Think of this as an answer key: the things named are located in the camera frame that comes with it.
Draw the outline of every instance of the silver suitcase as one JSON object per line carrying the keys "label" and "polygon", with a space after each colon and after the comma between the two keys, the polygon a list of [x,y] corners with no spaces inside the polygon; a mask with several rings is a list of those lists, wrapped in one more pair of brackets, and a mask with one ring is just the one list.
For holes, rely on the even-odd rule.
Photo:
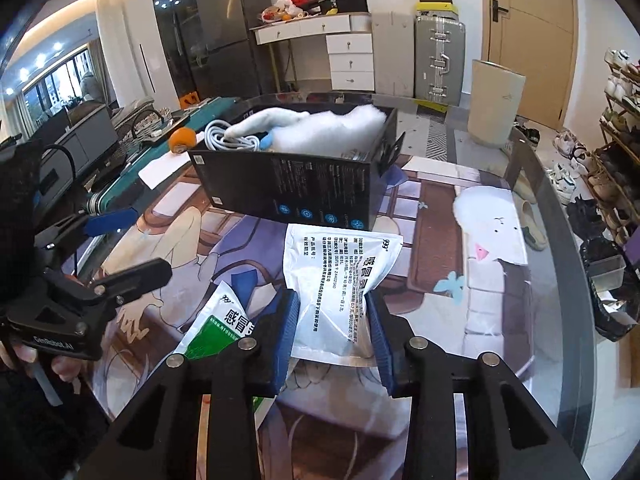
{"label": "silver suitcase", "polygon": [[464,69],[464,23],[439,16],[416,16],[415,97],[458,106]]}

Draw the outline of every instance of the wooden door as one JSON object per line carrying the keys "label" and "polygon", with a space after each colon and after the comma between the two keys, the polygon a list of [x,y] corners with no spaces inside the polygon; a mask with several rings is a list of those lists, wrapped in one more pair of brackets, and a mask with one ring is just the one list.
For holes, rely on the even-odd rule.
{"label": "wooden door", "polygon": [[518,114],[558,129],[574,71],[573,0],[488,0],[485,5],[489,61],[527,77]]}

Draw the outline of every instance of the orange fruit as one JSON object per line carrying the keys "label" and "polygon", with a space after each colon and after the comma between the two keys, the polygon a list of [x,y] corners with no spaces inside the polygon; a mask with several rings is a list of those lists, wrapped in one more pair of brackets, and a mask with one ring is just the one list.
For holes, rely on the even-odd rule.
{"label": "orange fruit", "polygon": [[178,128],[169,137],[169,149],[174,153],[186,152],[196,144],[196,132],[186,126]]}

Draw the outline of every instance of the white tissue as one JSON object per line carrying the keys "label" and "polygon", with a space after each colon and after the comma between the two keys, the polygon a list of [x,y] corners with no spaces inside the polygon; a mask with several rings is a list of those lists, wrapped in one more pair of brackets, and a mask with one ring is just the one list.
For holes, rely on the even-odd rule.
{"label": "white tissue", "polygon": [[249,135],[268,132],[276,126],[289,126],[309,116],[309,112],[296,112],[286,108],[265,108],[247,117],[238,124],[232,124],[225,131],[225,139],[237,139]]}
{"label": "white tissue", "polygon": [[319,156],[367,153],[385,124],[386,114],[374,105],[354,108],[346,115],[311,114],[289,126],[271,130],[271,151]]}

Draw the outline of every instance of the metal screw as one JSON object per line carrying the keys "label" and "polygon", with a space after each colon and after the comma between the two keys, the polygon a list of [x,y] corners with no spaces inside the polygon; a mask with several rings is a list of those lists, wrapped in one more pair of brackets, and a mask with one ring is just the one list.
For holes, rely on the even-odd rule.
{"label": "metal screw", "polygon": [[76,334],[84,335],[86,334],[86,329],[89,328],[84,321],[78,321],[76,323]]}
{"label": "metal screw", "polygon": [[420,335],[414,335],[409,339],[409,346],[416,350],[424,350],[429,345],[429,340]]}
{"label": "metal screw", "polygon": [[497,366],[500,364],[500,358],[493,352],[485,352],[482,354],[482,362],[488,366]]}
{"label": "metal screw", "polygon": [[182,354],[171,354],[167,359],[166,359],[166,365],[169,368],[177,368],[182,366],[182,363],[184,362],[184,355]]}
{"label": "metal screw", "polygon": [[258,342],[253,337],[243,337],[238,341],[238,348],[241,350],[253,350]]}

